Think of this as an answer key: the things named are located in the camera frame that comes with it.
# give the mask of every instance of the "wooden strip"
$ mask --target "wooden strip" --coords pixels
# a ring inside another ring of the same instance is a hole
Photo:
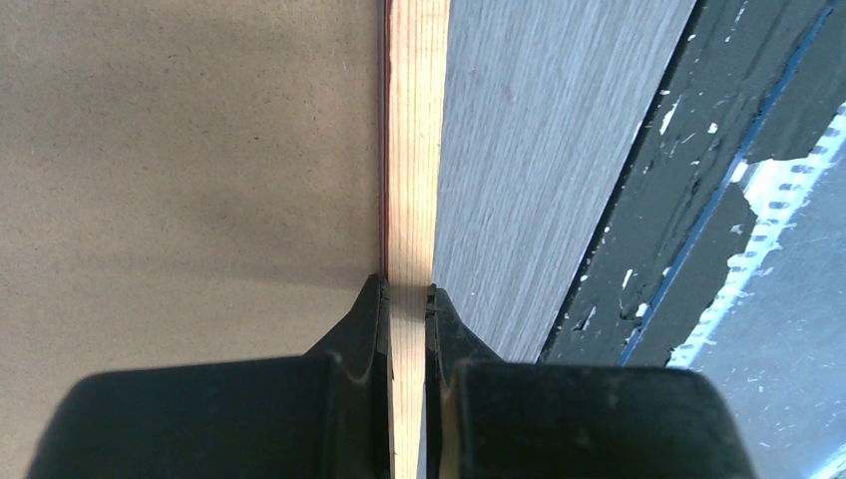
[[[388,8],[391,472],[405,479],[425,477],[424,318],[435,244],[449,0],[393,0]]]

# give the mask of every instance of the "white paint chip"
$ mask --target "white paint chip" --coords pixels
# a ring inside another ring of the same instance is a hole
[[[666,131],[666,127],[669,126],[669,122],[670,120],[672,120],[672,115],[675,114],[675,108],[678,107],[678,102],[680,101],[681,97],[678,97],[678,100],[676,100],[675,103],[672,104],[672,108],[663,116],[663,120],[661,120],[661,128],[660,130],[658,130],[658,132],[662,135]]]
[[[623,289],[626,289],[626,285],[629,284],[629,278],[632,277],[632,272],[631,269],[626,271],[626,277],[623,278]]]

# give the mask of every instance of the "blue strip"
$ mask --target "blue strip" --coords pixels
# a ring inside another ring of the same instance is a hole
[[[705,206],[705,210],[702,212],[702,215],[696,221],[696,224],[693,226],[693,230],[690,232],[690,237],[687,239],[687,242],[681,248],[681,251],[678,253],[678,256],[675,259],[675,262],[669,268],[667,272],[666,278],[661,283],[661,286],[658,288],[657,293],[655,294],[655,298],[652,299],[652,303],[649,305],[646,314],[643,315],[643,318],[640,320],[640,327],[634,330],[634,333],[629,338],[629,343],[623,349],[623,352],[620,355],[620,359],[618,360],[618,365],[625,366],[626,363],[629,361],[629,358],[632,357],[632,352],[635,351],[635,347],[640,341],[640,337],[643,335],[643,332],[649,326],[649,322],[652,320],[652,316],[654,311],[660,306],[661,302],[663,301],[664,297],[666,296],[666,292],[669,287],[672,285],[672,282],[677,277],[678,271],[681,269],[681,266],[687,260],[687,257],[690,255],[690,250],[693,248],[693,245],[699,239],[699,236],[702,233],[702,229],[704,229],[705,224],[710,219],[711,215],[713,214],[714,209],[716,208],[719,201],[722,199],[722,196],[725,194],[725,190],[728,188],[728,184],[731,182],[731,175],[734,173],[734,169],[737,168],[743,161],[743,157],[746,156],[746,152],[749,149],[749,145],[752,144],[752,141],[757,136],[758,132],[761,129],[761,125],[763,125],[764,120],[766,120],[767,115],[772,110],[773,105],[778,100],[778,97],[781,96],[781,92],[784,91],[784,87],[787,85],[787,82],[793,77],[793,74],[796,73],[796,68],[799,66],[799,62],[802,60],[802,57],[810,47],[811,43],[813,42],[814,38],[816,38],[817,34],[819,33],[820,29],[822,28],[823,22],[825,22],[825,18],[834,10],[834,4],[837,0],[829,0],[828,6],[819,16],[817,21],[814,23],[814,26],[805,35],[805,38],[802,40],[802,43],[799,44],[799,48],[793,52],[793,55],[790,57],[790,60],[787,61],[787,67],[784,70],[784,74],[782,75],[781,79],[775,86],[772,88],[772,92],[770,93],[767,101],[764,103],[761,112],[758,114],[758,117],[755,119],[755,122],[749,128],[749,131],[746,132],[746,136],[743,138],[743,142],[740,144],[740,149],[734,155],[734,160],[731,161],[731,165],[728,167],[728,171],[725,174],[725,177],[722,179],[722,182],[719,184],[719,188],[717,188],[716,192],[714,192],[711,200]]]

